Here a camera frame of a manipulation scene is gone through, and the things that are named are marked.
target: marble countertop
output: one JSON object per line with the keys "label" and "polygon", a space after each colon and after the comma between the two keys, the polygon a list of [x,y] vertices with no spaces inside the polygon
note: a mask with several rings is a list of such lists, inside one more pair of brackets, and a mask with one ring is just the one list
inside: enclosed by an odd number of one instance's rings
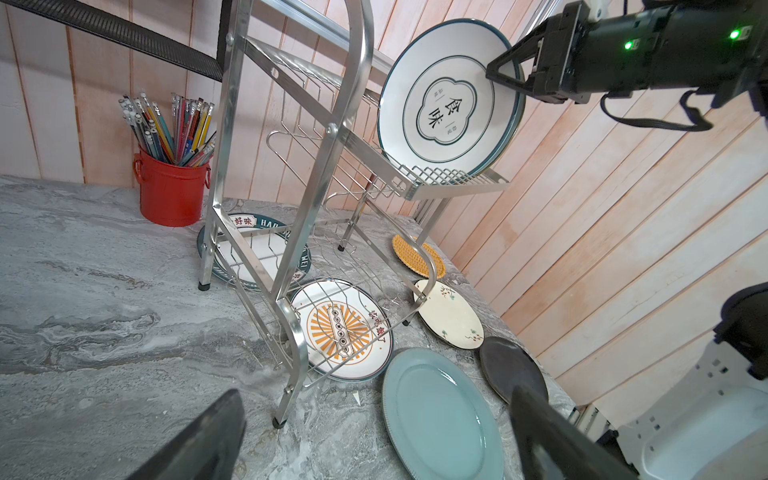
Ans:
{"label": "marble countertop", "polygon": [[[0,177],[0,204],[3,478],[125,478],[230,388],[240,390],[248,422],[239,480],[409,477],[384,425],[382,376],[321,382],[301,394],[284,429],[272,427],[287,372],[275,369],[230,287],[214,278],[198,291],[202,222],[155,225],[139,213],[137,190],[14,177]],[[286,223],[296,212],[253,200],[228,200],[227,210]],[[397,220],[419,231],[412,219]],[[361,227],[395,258],[391,226],[364,215]],[[374,255],[365,248],[358,254]],[[410,291],[383,265],[384,290],[405,308]],[[464,276],[446,268],[441,281],[473,305],[485,335],[516,341]],[[521,479],[505,404],[477,354],[452,348],[419,319],[393,336],[396,350],[430,348],[469,375],[498,420],[505,476]],[[574,403],[544,377],[550,404],[567,415]]]}

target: plate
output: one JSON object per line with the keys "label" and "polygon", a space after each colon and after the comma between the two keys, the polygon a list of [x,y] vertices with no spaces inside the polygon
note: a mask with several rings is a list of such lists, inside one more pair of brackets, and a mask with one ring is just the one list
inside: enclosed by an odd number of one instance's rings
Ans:
{"label": "plate", "polygon": [[379,304],[364,290],[338,279],[308,283],[291,300],[310,348],[310,364],[328,372],[369,342],[331,376],[362,382],[384,371],[392,356],[392,332]]}
{"label": "plate", "polygon": [[[443,262],[442,258],[440,258],[438,253],[435,252],[435,249],[426,243],[423,243],[422,247],[424,248],[424,251],[427,253],[427,255],[432,257],[432,260],[435,261],[435,274],[438,278],[441,278],[443,275],[445,275],[445,262]],[[409,269],[413,270],[421,276],[429,277],[429,269],[427,268],[427,264],[422,256],[419,255],[416,250],[413,249],[413,247],[408,245],[408,243],[400,235],[395,235],[392,237],[392,248],[395,249],[395,255],[397,255],[400,261],[403,262]]]}
{"label": "plate", "polygon": [[398,354],[384,376],[382,405],[413,478],[504,478],[498,424],[475,384],[444,356],[418,348]]}
{"label": "plate", "polygon": [[[241,231],[285,227],[283,222],[259,214],[230,214],[230,219],[237,229]],[[205,227],[201,228],[197,234],[197,254],[201,256],[203,254],[203,230],[205,230]],[[277,269],[280,266],[280,261],[283,259],[283,252],[286,249],[289,235],[290,232],[246,237],[246,241],[250,243],[251,249],[259,257],[264,265],[264,269],[273,279],[277,276]],[[240,256],[237,255],[230,245],[229,240],[219,242],[219,251],[235,270],[237,277],[243,283],[243,287],[258,292],[260,290],[258,283],[253,280],[250,272],[240,260]],[[312,256],[309,249],[305,248],[299,260],[299,267],[293,274],[293,281],[298,282],[304,278],[306,273],[310,271],[311,266]],[[230,274],[221,266],[218,258],[214,258],[213,273],[225,282],[230,281]]]}
{"label": "plate", "polygon": [[[429,280],[419,280],[416,288],[424,291]],[[427,301],[419,308],[424,323],[437,336],[460,349],[473,350],[482,345],[483,328],[477,313],[464,297],[448,285],[435,282]]]}
{"label": "plate", "polygon": [[[382,88],[378,131],[387,155],[413,170],[458,169],[470,177],[493,164],[525,106],[524,95],[485,78],[485,66],[509,48],[498,29],[470,18],[422,33]],[[507,65],[502,73],[522,78],[519,65]]]}
{"label": "plate", "polygon": [[509,403],[512,390],[527,386],[549,401],[547,384],[536,362],[518,344],[500,336],[490,336],[480,347],[480,366],[498,396]]}

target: dark gray plate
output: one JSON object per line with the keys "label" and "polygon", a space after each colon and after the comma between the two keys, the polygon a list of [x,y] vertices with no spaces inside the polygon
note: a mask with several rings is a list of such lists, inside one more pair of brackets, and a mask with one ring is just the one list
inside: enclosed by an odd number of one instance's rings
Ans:
{"label": "dark gray plate", "polygon": [[505,402],[510,402],[512,390],[518,385],[527,386],[549,401],[541,370],[520,346],[500,336],[486,336],[478,350],[485,379]]}

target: black cable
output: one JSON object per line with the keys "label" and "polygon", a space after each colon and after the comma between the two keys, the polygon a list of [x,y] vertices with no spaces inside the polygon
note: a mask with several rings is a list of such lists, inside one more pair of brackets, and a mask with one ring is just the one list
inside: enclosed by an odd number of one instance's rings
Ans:
{"label": "black cable", "polygon": [[605,107],[605,99],[612,98],[611,92],[608,92],[607,94],[603,95],[603,98],[600,99],[600,108],[603,109],[603,112],[608,117],[613,118],[615,121],[619,122],[620,124],[630,125],[631,127],[663,128],[665,130],[678,130],[678,131],[707,131],[711,129],[713,125],[702,116],[698,108],[689,107],[687,105],[688,98],[694,93],[696,93],[696,91],[689,90],[685,92],[682,97],[680,97],[680,106],[683,108],[683,111],[685,111],[685,115],[688,116],[688,118],[690,119],[690,122],[693,125],[676,124],[671,121],[658,120],[656,118],[622,118],[622,117],[616,117],[614,115],[611,115],[608,112],[607,108]]}

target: red metal pencil holder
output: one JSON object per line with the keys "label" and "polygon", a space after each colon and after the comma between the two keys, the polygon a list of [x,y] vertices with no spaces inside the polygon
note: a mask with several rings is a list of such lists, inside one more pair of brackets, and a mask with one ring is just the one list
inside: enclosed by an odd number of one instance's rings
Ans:
{"label": "red metal pencil holder", "polygon": [[210,187],[210,165],[177,167],[143,151],[134,155],[134,175],[141,189],[141,214],[166,227],[186,227],[200,219],[203,193]]}

